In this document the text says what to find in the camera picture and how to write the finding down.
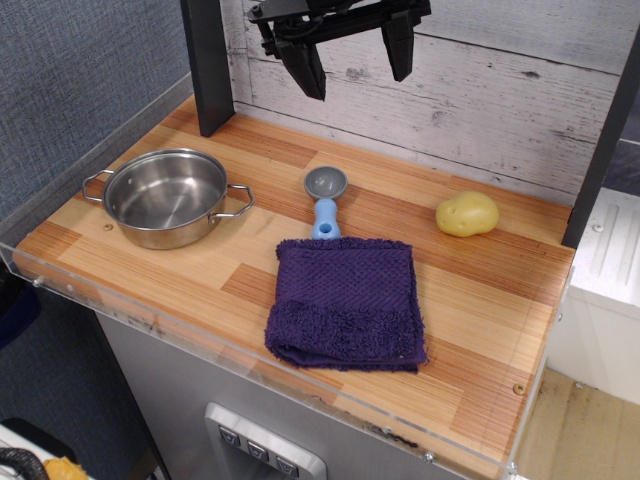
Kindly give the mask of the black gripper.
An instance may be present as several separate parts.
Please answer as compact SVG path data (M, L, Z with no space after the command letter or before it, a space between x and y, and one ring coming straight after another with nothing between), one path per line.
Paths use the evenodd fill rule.
M393 77L412 72L413 27L431 13L428 1L263 1L251 7L248 20L262 37L265 53L281 60L309 98L325 100L326 76L315 44L382 27Z

